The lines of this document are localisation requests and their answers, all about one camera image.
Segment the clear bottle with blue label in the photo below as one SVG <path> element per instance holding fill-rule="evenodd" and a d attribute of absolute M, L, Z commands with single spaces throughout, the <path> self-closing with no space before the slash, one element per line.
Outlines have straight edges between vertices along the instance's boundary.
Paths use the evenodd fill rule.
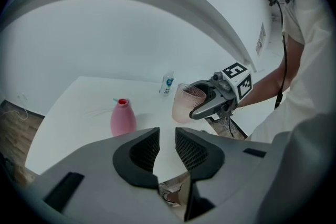
<path fill-rule="evenodd" d="M 170 87 L 174 80 L 174 71 L 168 71 L 167 74 L 163 76 L 161 89 L 159 90 L 159 93 L 163 96 L 168 96 L 170 92 Z"/>

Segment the pink vase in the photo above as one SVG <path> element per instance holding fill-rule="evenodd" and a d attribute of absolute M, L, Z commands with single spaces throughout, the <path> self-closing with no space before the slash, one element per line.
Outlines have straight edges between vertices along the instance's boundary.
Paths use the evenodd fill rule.
<path fill-rule="evenodd" d="M 137 130 L 135 116 L 127 99 L 119 99 L 113 109 L 110 126 L 113 136 L 135 132 Z"/>

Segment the translucent textured cup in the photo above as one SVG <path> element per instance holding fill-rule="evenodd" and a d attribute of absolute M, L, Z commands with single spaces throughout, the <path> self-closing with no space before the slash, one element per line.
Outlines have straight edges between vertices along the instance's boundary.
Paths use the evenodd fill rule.
<path fill-rule="evenodd" d="M 199 88 L 188 84 L 179 84 L 175 94 L 172 117 L 179 123 L 191 121 L 190 112 L 202 104 L 206 99 L 206 94 Z"/>

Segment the person's arm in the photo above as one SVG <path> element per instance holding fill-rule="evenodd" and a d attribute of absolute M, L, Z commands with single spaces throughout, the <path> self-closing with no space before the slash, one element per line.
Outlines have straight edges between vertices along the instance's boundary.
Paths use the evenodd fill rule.
<path fill-rule="evenodd" d="M 300 59 L 303 52 L 304 45 L 295 41 L 290 36 L 286 42 L 287 48 L 287 75 L 283 90 L 285 91 L 290 86 L 293 78 L 296 76 L 300 67 Z M 269 98 L 276 96 L 280 90 L 283 75 L 285 72 L 285 61 L 282 60 L 280 66 L 272 73 L 258 81 L 253 85 L 252 92 L 245 97 L 238 107 L 247 106 L 250 104 L 259 103 Z"/>

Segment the shirt sleeve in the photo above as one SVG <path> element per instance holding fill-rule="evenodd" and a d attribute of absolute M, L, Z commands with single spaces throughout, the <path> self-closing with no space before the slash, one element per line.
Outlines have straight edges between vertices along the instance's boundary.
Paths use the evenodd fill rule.
<path fill-rule="evenodd" d="M 288 40 L 288 35 L 297 41 L 298 43 L 305 44 L 305 39 L 303 38 L 299 23 L 296 19 L 295 14 L 295 0 L 285 5 L 284 11 L 284 21 L 282 27 L 282 34 L 285 37 L 285 41 Z"/>

